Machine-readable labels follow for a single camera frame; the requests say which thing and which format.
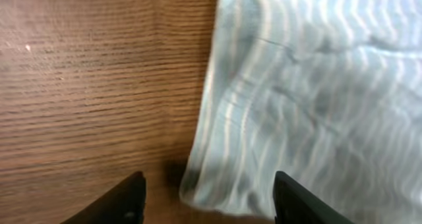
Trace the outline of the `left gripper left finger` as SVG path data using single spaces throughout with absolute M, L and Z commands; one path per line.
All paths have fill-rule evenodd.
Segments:
M 146 179 L 137 171 L 63 224 L 142 224 Z

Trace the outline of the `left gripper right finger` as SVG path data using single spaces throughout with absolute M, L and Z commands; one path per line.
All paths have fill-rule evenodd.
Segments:
M 353 224 L 283 171 L 274 179 L 276 224 Z

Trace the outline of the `light blue striped baby pants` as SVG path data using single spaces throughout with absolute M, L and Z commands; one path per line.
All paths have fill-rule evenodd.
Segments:
M 218 0 L 180 198 L 272 218 L 277 171 L 354 223 L 421 222 L 421 0 Z

